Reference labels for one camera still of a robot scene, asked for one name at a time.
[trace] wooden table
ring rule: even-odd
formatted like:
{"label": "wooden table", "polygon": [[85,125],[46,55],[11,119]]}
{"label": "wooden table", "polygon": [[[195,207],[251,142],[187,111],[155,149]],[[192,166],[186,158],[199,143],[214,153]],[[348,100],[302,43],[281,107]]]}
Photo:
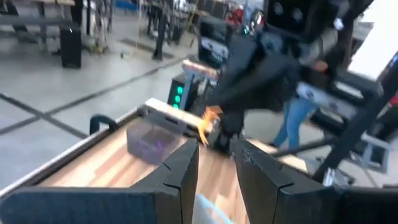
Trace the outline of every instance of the wooden table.
{"label": "wooden table", "polygon": [[[173,118],[178,118],[191,126],[198,126],[201,123],[201,118],[178,110],[154,98],[147,100],[146,106],[166,113]],[[119,128],[82,155],[52,173],[38,183],[38,186],[114,188],[132,186],[157,167],[147,164],[127,152],[126,129],[131,126],[138,126],[142,122],[146,121],[140,117],[132,119],[127,125]],[[0,198],[8,192],[22,187],[22,183],[26,183],[33,176],[43,173],[51,164],[73,153],[83,144],[92,141],[96,135],[99,135],[99,133],[79,143],[78,147],[68,149],[54,160],[49,161],[49,163],[44,164],[20,181],[0,191]],[[177,136],[180,139],[180,144],[187,140],[184,136]],[[262,144],[257,140],[250,140],[250,142],[265,152],[275,152],[273,147]],[[280,160],[298,170],[307,172],[306,162],[298,157],[285,156],[280,158]],[[243,224],[247,222],[248,218],[239,188],[234,161],[203,145],[199,149],[197,194],[202,194],[213,202],[234,223]]]}

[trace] floor marking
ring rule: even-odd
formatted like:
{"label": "floor marking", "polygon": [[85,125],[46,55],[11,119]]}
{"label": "floor marking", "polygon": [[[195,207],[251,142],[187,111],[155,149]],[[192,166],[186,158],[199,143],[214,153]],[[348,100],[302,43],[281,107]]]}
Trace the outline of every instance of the floor marking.
{"label": "floor marking", "polygon": [[84,103],[86,101],[92,100],[92,99],[97,98],[97,97],[102,96],[102,95],[105,95],[105,94],[107,94],[109,92],[112,92],[114,90],[118,90],[118,89],[120,89],[122,87],[127,86],[128,84],[131,84],[131,83],[133,83],[135,81],[140,80],[141,78],[144,78],[144,77],[149,76],[149,75],[153,75],[153,74],[155,74],[156,72],[158,72],[161,69],[165,69],[165,68],[171,67],[173,65],[176,65],[176,64],[180,63],[182,60],[184,60],[185,58],[186,57],[179,58],[178,60],[174,60],[173,62],[170,62],[170,63],[167,63],[165,65],[162,65],[162,66],[159,66],[157,68],[154,68],[154,69],[152,69],[152,70],[150,70],[150,71],[148,71],[148,72],[146,72],[146,73],[144,73],[142,75],[130,78],[130,79],[128,79],[128,80],[126,80],[126,81],[124,81],[122,83],[118,83],[118,84],[116,84],[114,86],[111,86],[111,87],[105,88],[103,90],[97,91],[96,93],[92,93],[92,94],[90,94],[88,96],[84,96],[84,97],[82,97],[82,98],[80,98],[78,100],[75,100],[75,101],[73,101],[71,103],[68,103],[66,105],[63,105],[63,106],[60,106],[58,108],[52,109],[52,110],[46,112],[45,114],[54,115],[54,114],[57,114],[57,113],[59,113],[61,111],[70,109],[70,108],[72,108],[74,106],[80,105],[80,104],[82,104],[82,103]]}
{"label": "floor marking", "polygon": [[20,121],[18,123],[15,123],[15,124],[12,124],[10,126],[7,126],[5,128],[0,129],[0,136],[5,135],[5,134],[10,133],[10,132],[13,132],[13,131],[16,131],[16,130],[18,130],[20,128],[28,126],[28,125],[30,125],[30,124],[42,119],[42,120],[47,121],[47,122],[51,123],[52,125],[60,128],[60,129],[62,129],[63,131],[66,131],[67,133],[78,137],[78,138],[81,138],[81,139],[87,138],[88,137],[87,134],[85,134],[85,133],[83,133],[83,132],[81,132],[81,131],[79,131],[79,130],[77,130],[77,129],[75,129],[75,128],[73,128],[73,127],[71,127],[71,126],[69,126],[69,125],[57,120],[57,119],[55,119],[55,118],[53,118],[52,115],[57,114],[57,113],[59,113],[61,111],[70,109],[70,108],[72,108],[74,106],[80,105],[80,104],[82,104],[82,103],[84,103],[86,101],[92,100],[92,99],[97,98],[99,96],[105,95],[105,94],[107,94],[109,92],[112,92],[114,90],[117,90],[119,88],[122,88],[122,87],[124,87],[124,86],[126,86],[128,84],[131,84],[131,83],[133,83],[133,82],[135,82],[135,81],[137,81],[137,80],[139,80],[141,78],[144,78],[146,76],[153,75],[153,74],[155,74],[156,72],[158,72],[161,69],[166,69],[166,68],[169,68],[169,67],[171,67],[173,65],[178,64],[179,62],[181,62],[182,60],[184,60],[187,57],[178,58],[177,60],[174,60],[172,62],[166,63],[165,65],[162,65],[162,66],[159,66],[157,68],[154,68],[154,69],[152,69],[152,70],[150,70],[150,71],[148,71],[148,72],[146,72],[146,73],[144,73],[144,74],[142,74],[142,75],[140,75],[138,77],[130,78],[129,80],[126,80],[126,81],[124,81],[122,83],[119,83],[119,84],[116,84],[114,86],[105,88],[104,90],[100,90],[100,91],[98,91],[96,93],[92,93],[92,94],[90,94],[88,96],[84,96],[83,98],[80,98],[80,99],[75,100],[75,101],[73,101],[71,103],[68,103],[66,105],[60,106],[58,108],[55,108],[55,109],[53,109],[53,110],[51,110],[49,112],[46,112],[46,113],[43,113],[43,112],[41,112],[41,111],[39,111],[39,110],[37,110],[35,108],[32,108],[31,106],[26,105],[26,104],[24,104],[24,103],[22,103],[22,102],[20,102],[20,101],[18,101],[16,99],[13,99],[10,96],[7,96],[7,95],[5,95],[3,93],[0,93],[0,99],[3,99],[4,101],[6,101],[6,102],[8,102],[8,103],[10,103],[10,104],[12,104],[12,105],[14,105],[16,107],[35,115],[33,118],[28,118],[28,119],[25,119],[25,120]]}
{"label": "floor marking", "polygon": [[[52,118],[49,114],[45,114],[45,113],[43,113],[43,112],[41,112],[41,111],[39,111],[39,110],[29,106],[29,105],[26,105],[26,104],[24,104],[24,103],[22,103],[22,102],[20,102],[20,101],[18,101],[16,99],[13,99],[10,96],[7,96],[7,95],[5,95],[3,93],[0,93],[0,99],[2,99],[4,101],[6,101],[6,102],[18,107],[18,108],[20,108],[20,109],[22,109],[22,110],[24,110],[24,111],[26,111],[28,113],[31,113],[31,114],[35,115],[36,118],[45,120],[45,121],[49,122],[50,124],[52,124],[52,125],[60,128],[60,129],[62,129],[64,131],[66,131],[67,133],[72,134],[72,135],[74,135],[74,136],[76,136],[78,138],[84,139],[84,138],[87,138],[87,136],[88,136],[87,134],[85,134],[85,133],[83,133],[83,132],[81,132],[81,131],[79,131],[79,130],[77,130],[77,129],[75,129],[75,128],[67,125],[67,124],[62,123],[61,121],[58,121],[58,120]],[[20,129],[20,128],[24,127],[24,126],[27,126],[28,124],[33,123],[32,120],[30,120],[30,122],[26,121],[26,120],[22,121],[22,122],[20,122],[19,124],[16,124],[17,127],[15,127],[15,128],[8,127],[9,131],[15,131],[15,130]]]}
{"label": "floor marking", "polygon": [[[143,50],[143,51],[145,51],[147,53],[150,53],[150,54],[152,54],[155,51],[155,48],[150,47],[150,46],[148,46],[146,44],[142,44],[142,43],[140,43],[138,41],[135,41],[135,40],[132,40],[130,38],[122,39],[119,42],[122,43],[122,44],[126,44],[126,45],[128,45],[130,47],[137,47],[139,50]],[[166,59],[173,59],[174,58],[174,55],[169,54],[169,53],[164,52],[164,51],[162,52],[162,55]]]}

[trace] gray floor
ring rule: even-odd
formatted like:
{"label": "gray floor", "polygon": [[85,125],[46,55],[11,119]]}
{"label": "gray floor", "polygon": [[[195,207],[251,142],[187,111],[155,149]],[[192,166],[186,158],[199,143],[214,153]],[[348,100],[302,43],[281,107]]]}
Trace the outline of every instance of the gray floor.
{"label": "gray floor", "polygon": [[[192,50],[166,47],[175,58],[155,62],[149,52],[119,43],[123,38],[137,40],[136,27],[131,16],[116,15],[109,37],[111,52],[84,54],[81,70],[63,69],[59,58],[41,54],[36,45],[0,40],[0,189],[80,141],[88,134],[92,114],[118,118],[150,97],[167,99],[171,78],[182,71],[178,61]],[[120,58],[120,52],[128,54]],[[253,112],[247,118],[246,133],[269,141],[281,122],[279,115]],[[301,133],[302,142],[322,138],[309,126],[303,126]],[[300,156],[314,157],[327,150]],[[394,168],[391,174],[378,175],[347,162],[341,167],[358,178],[357,185],[398,179]]]}

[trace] blue jeans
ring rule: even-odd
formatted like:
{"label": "blue jeans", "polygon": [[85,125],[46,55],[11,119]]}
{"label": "blue jeans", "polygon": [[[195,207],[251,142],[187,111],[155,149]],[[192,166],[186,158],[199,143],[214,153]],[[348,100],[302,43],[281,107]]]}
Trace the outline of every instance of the blue jeans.
{"label": "blue jeans", "polygon": [[273,140],[275,147],[280,147],[289,139],[289,148],[299,147],[299,128],[308,114],[317,109],[317,105],[304,98],[292,98],[284,105],[284,123]]}

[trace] plastic container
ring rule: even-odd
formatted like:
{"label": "plastic container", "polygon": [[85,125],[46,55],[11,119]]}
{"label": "plastic container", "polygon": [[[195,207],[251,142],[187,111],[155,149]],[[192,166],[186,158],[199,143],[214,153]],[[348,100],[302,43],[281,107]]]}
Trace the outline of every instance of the plastic container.
{"label": "plastic container", "polygon": [[179,136],[147,121],[126,132],[127,151],[149,164],[161,164],[180,142]]}

